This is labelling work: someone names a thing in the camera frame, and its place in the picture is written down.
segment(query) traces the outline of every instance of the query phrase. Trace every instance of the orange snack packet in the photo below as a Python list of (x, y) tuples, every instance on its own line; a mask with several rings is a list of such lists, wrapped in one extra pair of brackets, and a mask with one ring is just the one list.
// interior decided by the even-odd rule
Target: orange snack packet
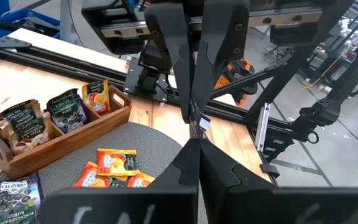
[(128, 187), (148, 187), (154, 180), (154, 177), (139, 171), (135, 176), (129, 178)]
[(98, 149), (98, 175), (136, 175), (136, 150)]
[(109, 177), (96, 175), (98, 165), (88, 162), (81, 177), (74, 183), (73, 187), (109, 187)]
[(96, 81), (82, 87), (82, 100), (97, 114), (110, 110), (109, 82)]

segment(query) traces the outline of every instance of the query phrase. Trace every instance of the gray circular mat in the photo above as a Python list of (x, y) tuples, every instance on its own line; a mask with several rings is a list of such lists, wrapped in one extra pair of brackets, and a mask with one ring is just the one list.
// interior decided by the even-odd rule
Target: gray circular mat
[[(44, 196), (71, 187), (80, 177), (88, 161), (97, 163), (97, 149), (136, 149), (139, 169), (158, 177), (179, 153), (181, 146), (160, 131), (127, 123), (71, 154), (39, 170)], [(0, 180), (6, 180), (1, 173)], [(202, 194), (199, 194), (198, 223), (207, 223)]]

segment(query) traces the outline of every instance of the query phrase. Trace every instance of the robot workstation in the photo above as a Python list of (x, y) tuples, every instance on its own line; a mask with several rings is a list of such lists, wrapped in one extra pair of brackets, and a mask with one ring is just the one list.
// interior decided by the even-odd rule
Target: robot workstation
[[(269, 118), (270, 104), (353, 2), (84, 0), (81, 13), (108, 50), (140, 57), (131, 58), (126, 75), (91, 71), (84, 63), (78, 68), (100, 71), (130, 96), (179, 107), (190, 138), (149, 187), (61, 189), (45, 197), (40, 222), (197, 223), (202, 204), (208, 223), (358, 223), (358, 188), (279, 187), (220, 150), (206, 133), (210, 117), (245, 126), (264, 161), (260, 168), (273, 175), (269, 162), (293, 141), (324, 138), (314, 130), (337, 121), (358, 84), (358, 49), (347, 78), (294, 121)], [(255, 26), (269, 26), (271, 43), (292, 48), (256, 73), (243, 59), (247, 30)], [(230, 94), (241, 105), (268, 78), (250, 110), (213, 100)]]

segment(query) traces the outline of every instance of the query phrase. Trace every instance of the gray floor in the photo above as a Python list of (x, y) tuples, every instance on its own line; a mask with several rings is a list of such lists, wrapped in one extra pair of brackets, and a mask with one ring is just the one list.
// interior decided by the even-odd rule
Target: gray floor
[[(15, 6), (18, 1), (11, 0), (11, 5)], [(21, 4), (26, 6), (33, 2), (36, 0), (22, 1)], [(72, 5), (76, 31), (81, 37), (81, 41), (76, 41), (76, 44), (81, 45), (82, 42), (86, 48), (112, 55), (82, 18), (81, 2), (82, 0), (76, 0)], [(52, 0), (35, 10), (59, 19), (60, 0)], [(249, 29), (245, 57), (251, 61), (257, 71), (263, 70), (274, 60), (274, 58), (264, 60), (266, 47), (272, 47), (268, 38), (263, 38), (262, 33), (255, 29)], [(269, 81), (264, 80), (260, 85), (266, 87)], [(325, 97), (325, 93), (318, 87), (314, 86), (307, 90), (302, 87), (302, 82), (303, 80), (297, 77), (291, 79), (275, 99), (271, 117), (293, 121), (298, 117), (300, 108), (311, 106), (317, 99)], [(247, 109), (261, 92), (262, 88), (259, 88), (258, 93), (247, 100)], [(278, 184), (358, 187), (358, 98), (346, 100), (338, 122), (325, 128), (318, 127), (316, 132), (320, 136), (318, 144), (296, 142), (273, 161), (281, 173), (277, 179)]]

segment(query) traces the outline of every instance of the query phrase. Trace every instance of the wooden tabletop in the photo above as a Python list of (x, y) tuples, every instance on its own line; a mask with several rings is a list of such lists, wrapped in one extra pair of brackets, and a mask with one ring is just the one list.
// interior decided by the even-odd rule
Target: wooden tabletop
[[(52, 39), (25, 29), (19, 29), (10, 36), (30, 42), (37, 47), (120, 72), (127, 72), (128, 64), (125, 60), (61, 40)], [(0, 112), (28, 99), (38, 100), (44, 109), (47, 101), (52, 97), (71, 88), (81, 88), (84, 84), (86, 83), (82, 81), (0, 60)], [(131, 122), (159, 130), (182, 146), (187, 142), (190, 137), (189, 127), (183, 122), (179, 108), (161, 105), (142, 98), (131, 98), (132, 111), (129, 119)], [(216, 100), (235, 105), (231, 95), (224, 95)], [(260, 170), (259, 165), (262, 161), (245, 126), (211, 118), (211, 128), (207, 131), (207, 135), (211, 142), (226, 154), (265, 180), (270, 181), (268, 175)]]

